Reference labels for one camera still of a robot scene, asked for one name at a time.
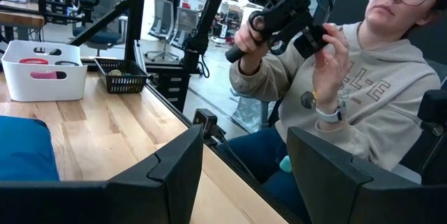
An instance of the wooden table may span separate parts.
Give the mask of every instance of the wooden table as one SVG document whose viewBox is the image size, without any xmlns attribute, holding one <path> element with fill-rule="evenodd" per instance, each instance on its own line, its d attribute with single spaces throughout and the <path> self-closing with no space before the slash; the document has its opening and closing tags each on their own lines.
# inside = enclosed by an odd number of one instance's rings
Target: wooden table
<svg viewBox="0 0 447 224">
<path fill-rule="evenodd" d="M 0 5 L 14 8 L 24 8 L 34 11 L 39 10 L 37 3 L 14 3 L 12 1 L 0 1 Z M 45 20 L 43 19 L 42 15 L 0 11 L 0 24 L 12 27 L 28 27 L 38 29 L 45 25 Z"/>
<path fill-rule="evenodd" d="M 82 100 L 57 103 L 12 101 L 0 73 L 0 114 L 47 123 L 63 180 L 109 179 L 186 130 L 149 89 L 141 94 L 108 94 L 96 73 L 88 74 Z M 191 223 L 286 221 L 213 151 L 204 147 Z"/>
</svg>

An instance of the white plastic bin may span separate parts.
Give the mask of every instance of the white plastic bin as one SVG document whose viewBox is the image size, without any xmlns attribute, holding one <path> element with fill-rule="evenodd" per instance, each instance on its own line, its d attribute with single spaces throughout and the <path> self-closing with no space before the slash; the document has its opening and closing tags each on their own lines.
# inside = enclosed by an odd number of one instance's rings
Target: white plastic bin
<svg viewBox="0 0 447 224">
<path fill-rule="evenodd" d="M 51 52 L 60 50 L 58 55 Z M 20 64 L 22 59 L 39 58 L 48 65 Z M 55 65 L 70 61 L 79 66 Z M 57 43 L 37 43 L 14 40 L 1 58 L 10 97 L 20 102 L 78 100 L 84 96 L 87 66 L 80 59 L 80 48 Z M 56 71 L 66 74 L 64 79 L 35 79 L 31 72 Z"/>
</svg>

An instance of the beige hoodie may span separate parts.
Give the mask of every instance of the beige hoodie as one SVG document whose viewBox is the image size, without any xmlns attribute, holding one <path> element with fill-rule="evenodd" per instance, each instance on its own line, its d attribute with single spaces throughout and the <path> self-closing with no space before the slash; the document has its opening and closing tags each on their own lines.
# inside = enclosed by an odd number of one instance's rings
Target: beige hoodie
<svg viewBox="0 0 447 224">
<path fill-rule="evenodd" d="M 421 133 L 417 113 L 423 94 L 439 89 L 440 81 L 423 53 L 407 39 L 362 50 L 357 37 L 359 24 L 339 27 L 349 42 L 351 68 L 339 90 L 339 99 L 346 102 L 346 124 L 337 130 L 325 132 L 316 127 L 318 116 L 306 98 L 314 89 L 315 57 L 304 60 L 292 44 L 281 56 L 264 57 L 252 76 L 241 74 L 239 62 L 234 63 L 230 80 L 234 90 L 259 100 L 276 101 L 284 96 L 275 124 L 284 141 L 287 129 L 297 126 L 392 170 Z M 331 45 L 326 49 L 335 51 Z"/>
</svg>

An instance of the white watch strap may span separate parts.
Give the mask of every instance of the white watch strap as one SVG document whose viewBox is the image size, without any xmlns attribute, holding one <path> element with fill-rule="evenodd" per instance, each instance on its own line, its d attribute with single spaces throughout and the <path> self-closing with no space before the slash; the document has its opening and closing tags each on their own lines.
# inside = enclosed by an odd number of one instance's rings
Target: white watch strap
<svg viewBox="0 0 447 224">
<path fill-rule="evenodd" d="M 320 111 L 318 106 L 315 107 L 315 111 L 318 114 L 319 119 L 321 119 L 322 121 L 324 121 L 326 123 L 335 123 L 335 122 L 340 121 L 339 120 L 339 113 L 340 113 L 339 108 L 337 108 L 333 114 L 326 114 L 326 113 Z"/>
</svg>

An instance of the pink object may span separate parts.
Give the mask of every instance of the pink object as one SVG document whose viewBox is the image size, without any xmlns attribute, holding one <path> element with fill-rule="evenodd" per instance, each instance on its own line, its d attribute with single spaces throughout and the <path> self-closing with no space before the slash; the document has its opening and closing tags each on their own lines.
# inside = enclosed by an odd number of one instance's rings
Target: pink object
<svg viewBox="0 0 447 224">
<path fill-rule="evenodd" d="M 45 59 L 22 59 L 19 61 L 21 64 L 48 64 L 48 61 Z"/>
<path fill-rule="evenodd" d="M 35 79 L 57 79 L 56 71 L 31 72 L 31 77 Z"/>
</svg>

